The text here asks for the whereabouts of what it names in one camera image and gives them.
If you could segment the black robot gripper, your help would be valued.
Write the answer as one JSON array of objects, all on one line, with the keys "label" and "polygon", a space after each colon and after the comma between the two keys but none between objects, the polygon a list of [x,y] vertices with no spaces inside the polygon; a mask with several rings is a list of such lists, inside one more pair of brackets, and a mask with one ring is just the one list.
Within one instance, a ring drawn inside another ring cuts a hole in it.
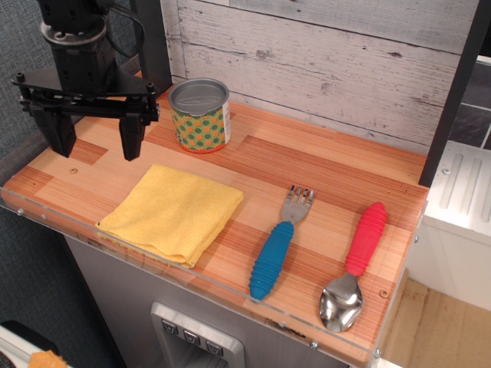
[{"label": "black robot gripper", "polygon": [[[41,23],[40,31],[51,47],[54,66],[18,72],[12,83],[21,90],[23,109],[32,114],[49,146],[70,156],[76,133],[68,114],[119,118],[124,158],[138,158],[145,125],[158,120],[160,108],[150,82],[118,67],[107,23],[95,21],[86,30],[70,31]],[[34,104],[47,110],[31,108]]]}]

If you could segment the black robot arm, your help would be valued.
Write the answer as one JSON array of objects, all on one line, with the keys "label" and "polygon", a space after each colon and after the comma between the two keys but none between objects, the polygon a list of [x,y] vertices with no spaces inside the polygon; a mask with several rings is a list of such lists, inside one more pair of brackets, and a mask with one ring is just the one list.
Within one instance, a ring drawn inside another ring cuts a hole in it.
[{"label": "black robot arm", "polygon": [[158,120],[154,84],[122,71],[115,54],[109,12],[138,16],[113,1],[41,1],[40,31],[51,46],[55,66],[18,72],[12,82],[21,91],[23,111],[58,154],[68,157],[76,142],[72,118],[105,117],[119,121],[128,161],[140,155],[145,128]]}]

